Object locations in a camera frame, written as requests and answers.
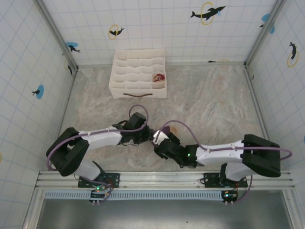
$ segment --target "grid pattern wall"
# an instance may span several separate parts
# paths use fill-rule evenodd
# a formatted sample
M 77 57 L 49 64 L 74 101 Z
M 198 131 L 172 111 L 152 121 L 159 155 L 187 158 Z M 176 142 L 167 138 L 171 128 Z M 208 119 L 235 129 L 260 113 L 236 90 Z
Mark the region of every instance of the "grid pattern wall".
M 305 206 L 304 48 L 305 1 L 289 0 L 277 18 L 275 33 L 269 34 L 252 66 L 253 82 L 270 138 L 294 153 L 290 159 L 283 162 L 283 165 L 292 170 L 303 202 L 300 204 L 303 204 L 303 207 Z
M 78 65 L 111 64 L 117 49 L 151 48 L 165 48 L 166 62 L 245 61 L 275 2 L 44 1 L 64 40 L 80 50 L 72 51 Z
M 61 54 L 32 0 L 0 0 L 0 228 L 21 228 L 45 169 L 72 79 Z

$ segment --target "vent grille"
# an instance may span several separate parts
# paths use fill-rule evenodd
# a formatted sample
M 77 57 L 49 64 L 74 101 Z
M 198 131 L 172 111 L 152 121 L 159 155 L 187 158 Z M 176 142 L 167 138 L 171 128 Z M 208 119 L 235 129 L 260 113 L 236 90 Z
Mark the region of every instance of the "vent grille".
M 91 191 L 87 190 L 49 190 L 45 199 L 91 199 Z M 140 200 L 140 199 L 206 199 L 222 200 L 221 191 L 123 191 L 114 190 L 108 200 Z

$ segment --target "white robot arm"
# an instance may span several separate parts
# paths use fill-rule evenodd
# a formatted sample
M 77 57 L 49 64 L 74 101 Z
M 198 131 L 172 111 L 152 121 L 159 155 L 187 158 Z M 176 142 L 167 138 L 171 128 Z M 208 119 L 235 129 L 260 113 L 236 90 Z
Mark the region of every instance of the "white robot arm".
M 153 134 L 154 131 L 147 125 L 139 131 L 128 131 L 142 127 L 145 122 L 146 118 L 143 115 L 134 113 L 128 121 L 122 121 L 99 131 L 79 132 L 70 127 L 55 141 L 46 155 L 49 156 L 59 143 L 72 136 L 81 135 L 81 137 L 75 138 L 55 150 L 50 156 L 50 161 L 62 176 L 76 174 L 95 180 L 100 174 L 104 174 L 104 171 L 97 163 L 84 160 L 86 152 L 103 146 L 128 143 L 131 140 L 135 144 L 151 140 L 157 155 L 161 158 L 175 160 L 180 167 L 194 168 L 198 165 L 222 164 L 219 179 L 224 186 L 226 182 L 236 184 L 242 178 L 253 174 L 266 177 L 279 177 L 281 175 L 279 151 L 235 149 L 235 147 L 243 146 L 279 147 L 279 145 L 260 137 L 245 135 L 244 140 L 231 144 L 184 147 L 180 145 L 180 140 L 173 133 L 165 134 L 162 131 L 157 131 Z
M 265 177 L 280 177 L 280 153 L 277 150 L 242 150 L 240 147 L 279 145 L 255 135 L 245 135 L 244 140 L 225 145 L 181 146 L 180 140 L 172 133 L 157 131 L 153 135 L 155 153 L 160 157 L 175 160 L 180 167 L 196 167 L 222 164 L 220 182 L 235 183 L 246 176 L 260 174 Z

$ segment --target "marble floor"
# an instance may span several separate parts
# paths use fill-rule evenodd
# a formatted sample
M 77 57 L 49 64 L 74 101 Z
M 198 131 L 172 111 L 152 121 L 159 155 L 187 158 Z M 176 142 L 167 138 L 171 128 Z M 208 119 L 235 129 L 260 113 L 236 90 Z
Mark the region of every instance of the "marble floor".
M 241 65 L 167 66 L 167 98 L 113 99 L 108 88 L 111 67 L 81 68 L 77 73 L 62 130 L 97 130 L 128 119 L 134 104 L 149 112 L 148 125 L 160 128 L 177 119 L 194 131 L 202 144 L 217 145 L 241 140 L 244 134 L 262 136 L 254 105 Z M 141 108 L 135 108 L 144 114 Z M 195 144 L 190 133 L 172 124 L 182 145 Z M 105 170 L 176 171 L 173 160 L 158 157 L 149 142 L 139 146 L 107 146 L 85 156 Z M 196 170 L 219 170 L 220 165 Z

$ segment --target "metal frame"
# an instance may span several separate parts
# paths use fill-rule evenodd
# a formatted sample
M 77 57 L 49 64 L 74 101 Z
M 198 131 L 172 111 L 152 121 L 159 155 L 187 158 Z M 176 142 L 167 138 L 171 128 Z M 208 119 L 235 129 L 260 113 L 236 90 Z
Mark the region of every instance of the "metal frame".
M 126 172 L 120 173 L 120 185 L 116 190 L 227 190 L 227 188 L 205 188 L 199 182 L 203 173 L 216 171 L 173 171 L 173 172 Z M 283 190 L 295 189 L 290 171 L 282 171 L 279 178 L 253 176 L 251 190 Z M 78 188 L 78 180 L 74 175 L 62 177 L 58 172 L 41 171 L 38 175 L 37 190 L 92 190 L 92 188 Z
M 72 79 L 72 81 L 70 83 L 70 86 L 69 86 L 69 89 L 68 89 L 68 95 L 66 97 L 66 101 L 65 101 L 65 105 L 64 105 L 65 106 L 64 110 L 63 110 L 63 112 L 61 114 L 61 119 L 60 119 L 61 123 L 60 123 L 60 125 L 58 127 L 56 138 L 58 138 L 60 136 L 60 134 L 61 134 L 61 127 L 62 127 L 63 119 L 64 119 L 64 117 L 66 115 L 66 111 L 67 111 L 68 103 L 69 103 L 69 100 L 70 100 L 70 96 L 71 96 L 72 88 L 73 88 L 73 85 L 74 85 L 74 81 L 75 81 L 75 78 L 76 78 L 76 74 L 77 74 L 77 71 L 75 71 L 75 73 L 72 76 L 73 79 Z
M 232 61 L 232 62 L 177 62 L 177 63 L 168 63 L 165 62 L 166 66 L 183 66 L 183 65 L 244 65 L 244 62 L 242 61 Z M 79 66 L 80 68 L 101 68 L 101 67 L 112 67 L 112 64 L 83 64 Z
M 199 180 L 209 171 L 174 172 L 126 172 L 120 173 L 120 185 L 113 191 L 110 200 L 135 199 L 209 199 L 221 200 L 220 191 L 227 188 L 205 188 Z M 290 171 L 281 171 L 279 178 L 253 176 L 252 191 L 281 190 L 287 205 L 287 214 L 294 229 L 301 228 L 296 204 L 292 198 L 295 185 Z M 38 175 L 31 211 L 23 229 L 35 229 L 44 199 L 92 199 L 92 188 L 78 188 L 78 180 L 73 175 L 62 177 L 58 172 L 41 171 Z
M 270 140 L 270 137 L 269 137 L 269 134 L 268 134 L 268 131 L 267 131 L 267 128 L 266 128 L 266 124 L 265 124 L 265 121 L 264 121 L 264 118 L 263 118 L 263 113 L 262 113 L 262 110 L 261 110 L 260 105 L 258 103 L 258 99 L 257 99 L 256 93 L 255 93 L 254 87 L 253 87 L 253 83 L 252 83 L 250 74 L 249 74 L 247 69 L 244 69 L 244 76 L 245 76 L 247 84 L 248 84 L 249 92 L 250 92 L 250 95 L 251 95 L 251 98 L 252 98 L 252 102 L 254 104 L 256 116 L 257 116 L 259 125 L 261 127 L 263 137 L 267 140 Z
M 286 0 L 277 0 L 277 2 L 275 3 L 271 13 L 269 14 L 269 18 L 266 21 L 266 23 L 263 26 L 263 30 L 262 32 L 259 34 L 258 38 L 256 39 L 254 46 L 247 58 L 246 63 L 246 67 L 250 66 L 251 63 L 253 62 L 255 56 L 257 55 L 259 49 L 261 48 L 261 46 L 263 45 L 266 37 L 269 34 L 269 31 L 272 29 L 272 27 L 274 26 L 275 20 L 277 18 L 277 16 L 279 15 L 279 13 L 281 12 L 284 4 L 286 3 Z
M 58 45 L 60 46 L 61 50 L 63 51 L 63 55 L 66 57 L 69 66 L 74 70 L 77 70 L 77 64 L 68 49 L 66 43 L 64 42 L 60 32 L 58 31 L 55 23 L 53 22 L 51 15 L 49 14 L 46 6 L 44 5 L 42 0 L 33 0 L 34 4 L 36 5 L 37 9 L 40 11 L 42 18 L 45 20 L 46 24 L 48 25 L 52 35 L 54 36 L 55 40 L 57 41 Z

